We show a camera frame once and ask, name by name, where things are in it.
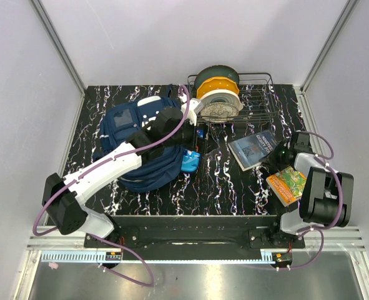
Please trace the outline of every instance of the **orange book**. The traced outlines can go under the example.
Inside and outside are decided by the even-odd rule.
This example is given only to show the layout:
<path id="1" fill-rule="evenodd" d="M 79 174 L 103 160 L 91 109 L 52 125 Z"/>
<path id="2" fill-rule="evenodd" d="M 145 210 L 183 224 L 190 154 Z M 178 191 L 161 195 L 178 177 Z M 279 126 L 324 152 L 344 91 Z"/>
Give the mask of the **orange book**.
<path id="1" fill-rule="evenodd" d="M 302 173 L 295 171 L 292 167 L 288 167 L 269 176 L 267 183 L 282 204 L 288 206 L 302 197 L 306 178 Z"/>

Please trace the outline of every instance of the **wall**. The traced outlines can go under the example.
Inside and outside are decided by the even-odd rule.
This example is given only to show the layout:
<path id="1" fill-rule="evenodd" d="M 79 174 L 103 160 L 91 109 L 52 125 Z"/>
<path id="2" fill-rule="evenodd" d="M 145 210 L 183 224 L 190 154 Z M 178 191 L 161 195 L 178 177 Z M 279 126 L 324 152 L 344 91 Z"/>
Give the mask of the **wall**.
<path id="1" fill-rule="evenodd" d="M 82 80 L 185 83 L 213 64 L 301 84 L 347 0 L 42 0 Z"/>
<path id="2" fill-rule="evenodd" d="M 334 167 L 355 177 L 351 221 L 369 257 L 369 0 L 360 1 L 307 91 Z"/>
<path id="3" fill-rule="evenodd" d="M 79 101 L 29 1 L 0 0 L 0 299 L 8 299 Z"/>

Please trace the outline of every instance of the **dish rack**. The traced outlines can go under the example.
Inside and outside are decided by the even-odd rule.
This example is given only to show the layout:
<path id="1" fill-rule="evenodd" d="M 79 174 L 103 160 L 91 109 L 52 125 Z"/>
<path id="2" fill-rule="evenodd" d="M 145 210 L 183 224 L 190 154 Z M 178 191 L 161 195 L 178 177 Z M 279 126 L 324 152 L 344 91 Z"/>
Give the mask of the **dish rack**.
<path id="1" fill-rule="evenodd" d="M 239 98 L 244 108 L 239 112 L 238 116 L 208 116 L 203 118 L 197 116 L 197 128 L 194 132 L 194 148 L 197 149 L 198 134 L 197 130 L 210 131 L 210 128 L 219 126 L 213 122 L 213 118 L 219 120 L 229 126 L 237 128 L 247 128 L 254 126 L 260 130 L 270 129 L 273 125 L 274 117 L 278 116 L 278 107 L 275 104 L 275 92 L 272 76 L 267 72 L 245 72 L 239 73 Z M 196 97 L 197 90 L 194 86 L 197 74 L 187 77 L 187 84 L 191 97 Z"/>

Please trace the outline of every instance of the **book cover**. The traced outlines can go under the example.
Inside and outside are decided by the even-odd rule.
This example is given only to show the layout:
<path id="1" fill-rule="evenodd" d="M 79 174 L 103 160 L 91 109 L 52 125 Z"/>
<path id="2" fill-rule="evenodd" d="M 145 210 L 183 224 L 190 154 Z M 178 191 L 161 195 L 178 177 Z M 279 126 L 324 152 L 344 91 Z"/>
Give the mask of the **book cover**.
<path id="1" fill-rule="evenodd" d="M 267 178 L 268 185 L 284 206 L 288 206 L 301 198 L 306 181 L 306 177 L 292 167 L 287 167 Z"/>
<path id="2" fill-rule="evenodd" d="M 229 148 L 243 171 L 258 166 L 276 146 L 276 139 L 269 130 L 229 143 Z"/>

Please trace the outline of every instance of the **backpack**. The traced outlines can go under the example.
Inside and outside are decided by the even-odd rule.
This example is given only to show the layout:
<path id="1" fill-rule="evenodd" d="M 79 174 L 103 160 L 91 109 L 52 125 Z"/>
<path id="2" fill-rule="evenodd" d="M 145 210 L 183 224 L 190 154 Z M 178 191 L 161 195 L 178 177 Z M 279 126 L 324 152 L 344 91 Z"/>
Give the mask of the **backpack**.
<path id="1" fill-rule="evenodd" d="M 102 154 L 99 159 L 123 143 L 132 133 L 154 120 L 165 107 L 180 108 L 180 104 L 168 97 L 151 96 L 138 101 L 120 104 L 107 111 L 100 123 L 99 138 Z M 181 170 L 184 148 L 167 147 L 163 155 L 118 178 L 130 191 L 144 193 L 158 189 L 175 179 Z"/>

